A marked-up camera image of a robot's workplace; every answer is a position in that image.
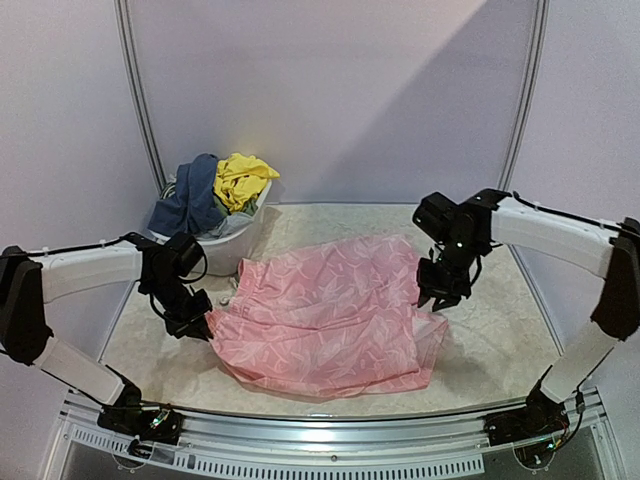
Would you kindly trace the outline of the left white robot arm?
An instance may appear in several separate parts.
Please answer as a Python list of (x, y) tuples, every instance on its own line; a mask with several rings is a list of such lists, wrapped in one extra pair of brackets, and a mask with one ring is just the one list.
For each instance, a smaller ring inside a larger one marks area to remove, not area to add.
[(208, 340), (211, 302), (192, 288), (191, 270), (207, 259), (196, 239), (178, 233), (163, 244), (137, 232), (91, 245), (29, 252), (17, 245), (1, 253), (1, 345), (8, 358), (88, 396), (107, 408), (128, 434), (148, 426), (148, 412), (126, 396), (127, 379), (57, 336), (46, 320), (48, 304), (116, 284), (139, 286), (169, 335)]

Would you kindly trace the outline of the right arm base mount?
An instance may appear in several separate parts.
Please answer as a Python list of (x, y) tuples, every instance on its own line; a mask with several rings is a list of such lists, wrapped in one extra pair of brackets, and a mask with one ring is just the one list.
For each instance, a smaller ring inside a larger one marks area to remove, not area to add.
[(576, 391), (575, 407), (579, 414), (573, 431), (563, 402), (555, 403), (542, 391), (538, 382), (526, 397), (523, 407), (504, 412), (491, 413), (483, 417), (483, 430), (491, 446), (519, 442), (562, 430), (558, 440), (548, 447), (556, 451), (570, 441), (580, 429), (586, 409), (584, 395)]

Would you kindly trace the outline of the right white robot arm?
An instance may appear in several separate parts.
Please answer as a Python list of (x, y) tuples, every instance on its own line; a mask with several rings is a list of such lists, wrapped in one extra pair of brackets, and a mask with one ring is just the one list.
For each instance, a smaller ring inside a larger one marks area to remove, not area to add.
[(434, 248), (417, 267), (420, 305), (453, 308), (471, 296), (483, 258), (508, 247), (560, 346), (517, 415), (537, 436), (556, 410), (639, 329), (639, 223), (592, 219), (484, 189), (457, 203), (424, 197), (413, 223)]

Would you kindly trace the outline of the pink patterned shorts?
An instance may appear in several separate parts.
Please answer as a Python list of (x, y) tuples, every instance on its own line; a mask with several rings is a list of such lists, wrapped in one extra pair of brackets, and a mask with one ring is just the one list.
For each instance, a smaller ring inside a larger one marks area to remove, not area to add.
[(365, 236), (243, 260), (210, 344), (240, 382), (336, 399), (420, 390), (448, 321), (418, 309), (419, 257), (401, 235)]

